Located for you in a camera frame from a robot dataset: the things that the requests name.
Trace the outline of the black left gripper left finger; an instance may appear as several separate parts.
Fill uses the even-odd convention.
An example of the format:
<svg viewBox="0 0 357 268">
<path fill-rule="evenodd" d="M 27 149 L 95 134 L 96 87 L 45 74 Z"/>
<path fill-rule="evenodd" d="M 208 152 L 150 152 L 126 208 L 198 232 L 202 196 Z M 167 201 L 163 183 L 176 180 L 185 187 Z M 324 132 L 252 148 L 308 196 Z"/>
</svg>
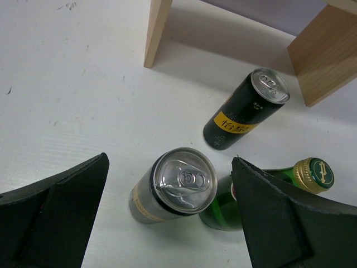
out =
<svg viewBox="0 0 357 268">
<path fill-rule="evenodd" d="M 1 194 L 1 267 L 81 267 L 109 170 L 101 153 Z"/>
</svg>

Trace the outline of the black yellow label can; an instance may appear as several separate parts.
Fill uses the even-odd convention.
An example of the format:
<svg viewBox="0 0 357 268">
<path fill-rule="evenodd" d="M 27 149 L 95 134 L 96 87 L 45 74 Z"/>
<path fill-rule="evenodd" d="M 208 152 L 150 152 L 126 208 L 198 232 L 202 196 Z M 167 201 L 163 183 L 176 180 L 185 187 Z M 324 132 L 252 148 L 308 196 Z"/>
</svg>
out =
<svg viewBox="0 0 357 268">
<path fill-rule="evenodd" d="M 203 128 L 206 143 L 225 150 L 276 113 L 290 99 L 287 84 L 272 69 L 253 70 Z"/>
</svg>

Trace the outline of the black gold band can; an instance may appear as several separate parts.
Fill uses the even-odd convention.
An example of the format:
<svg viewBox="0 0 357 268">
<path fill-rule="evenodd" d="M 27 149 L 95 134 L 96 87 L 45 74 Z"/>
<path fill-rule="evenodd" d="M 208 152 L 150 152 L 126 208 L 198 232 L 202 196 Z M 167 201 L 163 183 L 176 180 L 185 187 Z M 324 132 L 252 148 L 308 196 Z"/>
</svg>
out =
<svg viewBox="0 0 357 268">
<path fill-rule="evenodd" d="M 154 224 L 204 211 L 214 200 L 218 177 L 200 151 L 180 147 L 161 155 L 129 195 L 132 217 Z"/>
</svg>

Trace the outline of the green Perrier bottle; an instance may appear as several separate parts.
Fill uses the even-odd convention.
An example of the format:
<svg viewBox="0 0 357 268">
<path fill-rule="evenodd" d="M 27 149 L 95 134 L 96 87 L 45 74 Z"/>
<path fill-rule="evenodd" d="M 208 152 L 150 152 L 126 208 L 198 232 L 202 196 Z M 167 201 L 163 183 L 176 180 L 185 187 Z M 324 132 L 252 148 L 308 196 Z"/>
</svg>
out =
<svg viewBox="0 0 357 268">
<path fill-rule="evenodd" d="M 316 157 L 300 160 L 284 169 L 270 169 L 266 173 L 313 194 L 329 190 L 335 182 L 330 165 Z M 208 227 L 221 231 L 240 231 L 242 221 L 231 175 L 218 180 L 212 203 L 199 214 Z"/>
</svg>

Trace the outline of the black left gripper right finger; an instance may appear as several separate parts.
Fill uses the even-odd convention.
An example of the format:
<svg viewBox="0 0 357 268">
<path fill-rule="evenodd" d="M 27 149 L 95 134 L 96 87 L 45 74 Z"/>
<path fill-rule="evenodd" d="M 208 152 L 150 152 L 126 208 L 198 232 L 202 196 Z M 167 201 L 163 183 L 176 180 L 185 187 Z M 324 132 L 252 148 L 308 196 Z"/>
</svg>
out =
<svg viewBox="0 0 357 268">
<path fill-rule="evenodd" d="M 232 179 L 253 267 L 356 267 L 356 207 L 306 192 L 246 160 Z"/>
</svg>

